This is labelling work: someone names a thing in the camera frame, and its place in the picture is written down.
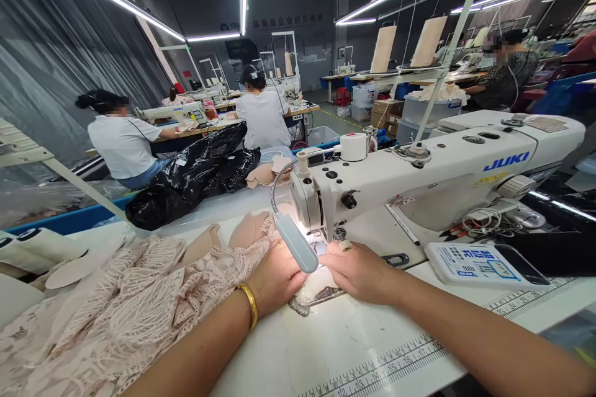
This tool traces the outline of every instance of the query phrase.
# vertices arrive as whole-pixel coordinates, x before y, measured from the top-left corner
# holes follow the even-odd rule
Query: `juki logo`
[[[521,163],[522,161],[526,161],[530,156],[530,152],[526,152],[519,155],[511,155],[507,158],[500,158],[492,162],[492,166],[484,166],[484,172],[492,171],[493,169],[498,169],[500,167],[509,166],[510,164]]]

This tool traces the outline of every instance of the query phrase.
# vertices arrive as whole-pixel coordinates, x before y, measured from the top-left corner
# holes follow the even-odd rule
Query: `hand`
[[[327,254],[318,257],[333,275],[335,283],[347,294],[372,304],[393,305],[398,293],[395,285],[401,270],[391,267],[366,245],[352,242],[342,251],[337,242],[327,245]]]
[[[286,244],[275,240],[246,284],[253,292],[259,318],[287,303],[300,290],[307,274]]]

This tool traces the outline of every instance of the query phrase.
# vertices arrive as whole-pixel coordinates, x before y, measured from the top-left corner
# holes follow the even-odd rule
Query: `gold bracelet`
[[[253,295],[253,292],[250,291],[250,288],[248,288],[248,286],[245,283],[242,283],[238,287],[236,287],[236,290],[238,290],[239,288],[241,288],[242,291],[246,294],[246,297],[248,298],[248,302],[250,304],[250,311],[253,314],[253,322],[250,324],[250,330],[252,330],[255,328],[256,322],[259,319],[259,313],[256,309],[255,296]]]

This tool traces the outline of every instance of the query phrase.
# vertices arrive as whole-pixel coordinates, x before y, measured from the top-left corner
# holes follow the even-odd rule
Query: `patterned dress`
[[[472,99],[483,109],[494,110],[503,105],[507,107],[513,105],[517,89],[524,85],[536,71],[538,60],[539,56],[535,51],[513,52],[508,61],[502,65],[493,65],[486,76],[476,82],[476,85],[484,86],[486,90],[473,95]]]

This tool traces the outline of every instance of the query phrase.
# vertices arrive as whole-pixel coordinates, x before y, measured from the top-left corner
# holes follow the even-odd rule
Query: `garbage bag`
[[[181,218],[194,207],[163,185],[143,189],[126,205],[126,217],[137,228],[153,231]]]
[[[246,135],[239,123],[209,134],[180,151],[159,172],[155,184],[173,188],[188,204],[198,205],[206,182]]]
[[[201,200],[220,194],[236,192],[246,187],[246,177],[259,165],[260,149],[241,149],[217,166],[212,177],[207,181]]]

